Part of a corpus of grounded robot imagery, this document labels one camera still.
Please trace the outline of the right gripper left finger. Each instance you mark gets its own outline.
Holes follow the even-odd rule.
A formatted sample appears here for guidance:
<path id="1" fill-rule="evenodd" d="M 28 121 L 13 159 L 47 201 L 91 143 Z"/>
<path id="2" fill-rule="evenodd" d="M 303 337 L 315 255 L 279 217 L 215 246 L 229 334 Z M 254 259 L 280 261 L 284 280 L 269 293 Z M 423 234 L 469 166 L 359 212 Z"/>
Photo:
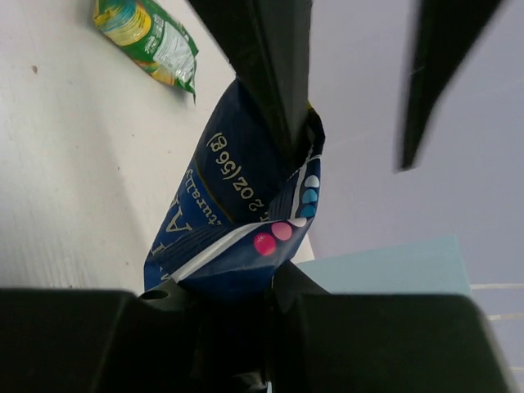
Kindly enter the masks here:
<path id="1" fill-rule="evenodd" d="M 4 392 L 265 392 L 264 298 L 4 288 Z"/>

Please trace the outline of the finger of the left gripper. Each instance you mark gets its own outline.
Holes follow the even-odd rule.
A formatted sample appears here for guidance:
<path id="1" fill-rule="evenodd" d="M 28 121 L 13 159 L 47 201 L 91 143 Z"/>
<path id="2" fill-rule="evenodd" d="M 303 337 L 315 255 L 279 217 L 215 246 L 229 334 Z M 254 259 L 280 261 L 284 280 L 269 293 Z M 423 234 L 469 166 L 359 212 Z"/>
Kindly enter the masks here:
<path id="1" fill-rule="evenodd" d="M 400 170 L 416 165 L 441 94 L 503 4 L 501 0 L 417 2 L 399 126 Z"/>
<path id="2" fill-rule="evenodd" d="M 295 0 L 190 2 L 254 98 L 288 160 L 303 140 L 312 3 Z"/>

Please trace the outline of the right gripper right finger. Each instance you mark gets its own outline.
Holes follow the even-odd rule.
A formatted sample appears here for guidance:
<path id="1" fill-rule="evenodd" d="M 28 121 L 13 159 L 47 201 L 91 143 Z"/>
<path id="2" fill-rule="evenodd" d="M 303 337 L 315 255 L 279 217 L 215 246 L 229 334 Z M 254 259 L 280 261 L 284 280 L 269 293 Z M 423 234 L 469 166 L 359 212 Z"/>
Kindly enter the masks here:
<path id="1" fill-rule="evenodd" d="M 273 280 L 276 392 L 515 392 L 466 296 L 331 294 L 293 263 Z"/>

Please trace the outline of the green snack bag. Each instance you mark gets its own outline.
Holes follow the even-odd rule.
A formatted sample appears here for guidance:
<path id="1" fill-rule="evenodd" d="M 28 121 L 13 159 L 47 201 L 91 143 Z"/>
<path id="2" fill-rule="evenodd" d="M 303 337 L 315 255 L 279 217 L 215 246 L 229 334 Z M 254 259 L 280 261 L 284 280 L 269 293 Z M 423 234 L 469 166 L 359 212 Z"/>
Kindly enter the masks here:
<path id="1" fill-rule="evenodd" d="M 96 28 L 154 80 L 195 95 L 198 48 L 163 7 L 147 0 L 98 0 Z"/>

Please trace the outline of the blue snack bag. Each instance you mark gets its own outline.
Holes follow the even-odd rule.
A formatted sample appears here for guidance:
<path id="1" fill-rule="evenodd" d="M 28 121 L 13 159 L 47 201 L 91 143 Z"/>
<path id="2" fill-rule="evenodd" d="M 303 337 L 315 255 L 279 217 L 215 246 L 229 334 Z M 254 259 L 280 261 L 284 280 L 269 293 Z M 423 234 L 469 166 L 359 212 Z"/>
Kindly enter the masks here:
<path id="1" fill-rule="evenodd" d="M 288 169 L 251 95 L 219 99 L 144 263 L 144 287 L 172 280 L 227 302 L 264 291 L 316 215 L 325 134 L 309 110 L 302 160 Z"/>

